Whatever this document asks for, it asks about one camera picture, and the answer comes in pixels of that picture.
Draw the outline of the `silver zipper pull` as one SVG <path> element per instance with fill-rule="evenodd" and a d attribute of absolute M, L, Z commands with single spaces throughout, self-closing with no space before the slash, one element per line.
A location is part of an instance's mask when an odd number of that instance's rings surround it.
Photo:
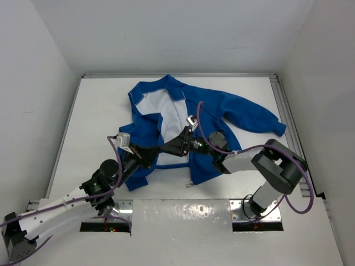
<path fill-rule="evenodd" d="M 188 184 L 186 184 L 186 188 L 190 188 L 194 185 L 194 183 L 192 181 L 190 181 Z"/>

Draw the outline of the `blue zip jacket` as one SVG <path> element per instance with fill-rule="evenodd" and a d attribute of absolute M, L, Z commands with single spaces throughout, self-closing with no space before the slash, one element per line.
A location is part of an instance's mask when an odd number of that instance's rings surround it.
<path fill-rule="evenodd" d="M 162 145 L 182 132 L 187 117 L 198 115 L 202 127 L 195 137 L 219 131 L 229 147 L 241 145 L 232 131 L 236 126 L 253 134 L 283 136 L 283 124 L 270 105 L 266 78 L 209 79 L 203 87 L 188 84 L 171 75 L 155 81 L 140 81 L 128 93 L 132 123 L 120 127 L 132 143 L 141 147 Z"/>

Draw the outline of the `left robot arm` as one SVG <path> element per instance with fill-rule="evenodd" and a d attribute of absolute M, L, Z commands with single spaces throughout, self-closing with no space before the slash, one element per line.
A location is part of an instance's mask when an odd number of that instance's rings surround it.
<path fill-rule="evenodd" d="M 140 167 L 150 168 L 160 153 L 157 146 L 133 145 L 116 160 L 108 159 L 92 177 L 61 198 L 35 211 L 4 217 L 1 235 L 8 253 L 8 265 L 34 254 L 53 234 L 72 223 L 102 215 L 113 208 L 114 191 Z"/>

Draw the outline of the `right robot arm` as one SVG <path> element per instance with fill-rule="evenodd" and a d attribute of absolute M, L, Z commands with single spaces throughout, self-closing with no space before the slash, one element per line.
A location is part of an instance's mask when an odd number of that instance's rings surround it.
<path fill-rule="evenodd" d="M 290 195 L 308 170 L 307 162 L 275 139 L 264 145 L 231 151 L 224 135 L 213 132 L 207 140 L 193 137 L 188 127 L 169 142 L 160 146 L 162 152 L 184 157 L 189 152 L 213 157 L 212 164 L 220 173 L 232 174 L 257 170 L 265 183 L 247 203 L 245 215 L 261 218 L 277 198 Z"/>

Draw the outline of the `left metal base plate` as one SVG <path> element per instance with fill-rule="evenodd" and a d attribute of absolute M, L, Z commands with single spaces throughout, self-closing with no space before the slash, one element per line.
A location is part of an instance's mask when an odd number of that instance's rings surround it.
<path fill-rule="evenodd" d="M 82 222 L 91 222 L 93 220 L 104 219 L 109 217 L 119 217 L 127 221 L 131 221 L 133 216 L 133 201 L 132 200 L 114 200 L 115 205 L 112 208 L 107 208 L 101 215 L 96 215 L 90 218 L 83 219 Z"/>

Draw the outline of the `metal base plate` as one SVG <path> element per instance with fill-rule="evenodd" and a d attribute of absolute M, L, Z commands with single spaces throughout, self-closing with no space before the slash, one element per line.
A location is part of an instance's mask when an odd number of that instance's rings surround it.
<path fill-rule="evenodd" d="M 257 218 L 250 209 L 247 199 L 231 199 L 229 200 L 231 220 L 234 223 L 246 223 Z M 273 201 L 267 209 L 261 213 L 261 222 L 281 222 L 281 212 L 279 207 L 276 207 L 278 201 Z"/>
<path fill-rule="evenodd" d="M 133 216 L 133 201 L 132 200 L 114 200 L 115 205 L 112 208 L 107 208 L 101 215 L 96 215 L 90 218 L 83 219 L 82 222 L 91 222 L 93 220 L 104 219 L 109 217 L 119 217 L 127 221 L 131 221 Z"/>

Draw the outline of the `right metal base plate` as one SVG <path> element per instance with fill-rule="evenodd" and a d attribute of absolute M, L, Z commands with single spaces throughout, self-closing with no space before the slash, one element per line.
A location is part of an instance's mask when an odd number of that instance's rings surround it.
<path fill-rule="evenodd" d="M 257 218 L 250 209 L 247 199 L 231 199 L 229 200 L 231 220 L 234 223 L 246 223 Z M 279 207 L 276 207 L 278 201 L 273 201 L 267 209 L 261 213 L 261 222 L 281 222 L 281 212 Z"/>

